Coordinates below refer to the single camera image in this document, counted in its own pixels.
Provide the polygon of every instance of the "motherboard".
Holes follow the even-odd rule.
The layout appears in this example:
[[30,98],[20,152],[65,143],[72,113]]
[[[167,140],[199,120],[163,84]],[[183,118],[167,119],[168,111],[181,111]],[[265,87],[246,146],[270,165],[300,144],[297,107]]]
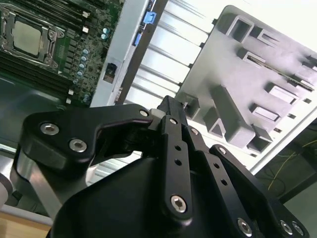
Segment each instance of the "motherboard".
[[[124,1],[0,0],[0,77],[88,107]],[[105,77],[114,78],[111,64]]]

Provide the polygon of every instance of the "capacitor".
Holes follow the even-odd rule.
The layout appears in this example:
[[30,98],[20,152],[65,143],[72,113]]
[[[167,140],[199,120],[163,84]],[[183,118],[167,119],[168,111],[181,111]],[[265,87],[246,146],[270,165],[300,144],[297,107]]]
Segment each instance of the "capacitor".
[[81,76],[84,75],[84,73],[83,73],[83,71],[78,71],[78,72],[77,72],[77,75],[81,77]]

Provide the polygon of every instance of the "yellow wire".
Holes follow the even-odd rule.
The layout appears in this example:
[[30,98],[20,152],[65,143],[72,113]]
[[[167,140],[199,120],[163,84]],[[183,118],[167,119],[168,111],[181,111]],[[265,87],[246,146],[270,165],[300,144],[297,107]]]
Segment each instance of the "yellow wire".
[[[313,143],[315,143],[315,142],[317,142],[317,140],[313,140],[313,141],[307,143],[306,145],[303,145],[303,148],[306,147],[306,146],[309,146],[309,145],[311,145],[311,144],[313,144]],[[277,173],[275,174],[275,176],[274,176],[272,182],[271,182],[270,185],[268,186],[268,190],[272,187],[272,184],[274,183],[274,181],[275,181],[277,175],[279,174],[279,172],[282,170],[283,166],[286,164],[287,161],[289,161],[290,158],[293,157],[293,155],[295,155],[295,152],[294,152],[293,154],[291,154],[291,155],[287,158],[287,160],[285,160],[284,163],[281,165],[281,167],[279,168],[279,170],[278,170]]]
[[279,157],[289,157],[290,155],[277,155],[277,156],[279,156]]

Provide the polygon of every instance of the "cpu socket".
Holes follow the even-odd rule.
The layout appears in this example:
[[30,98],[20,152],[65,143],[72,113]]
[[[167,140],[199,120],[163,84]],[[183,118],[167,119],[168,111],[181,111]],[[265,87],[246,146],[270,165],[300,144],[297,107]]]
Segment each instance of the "cpu socket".
[[54,50],[65,31],[14,5],[0,3],[1,34],[3,51],[38,63],[57,68]]

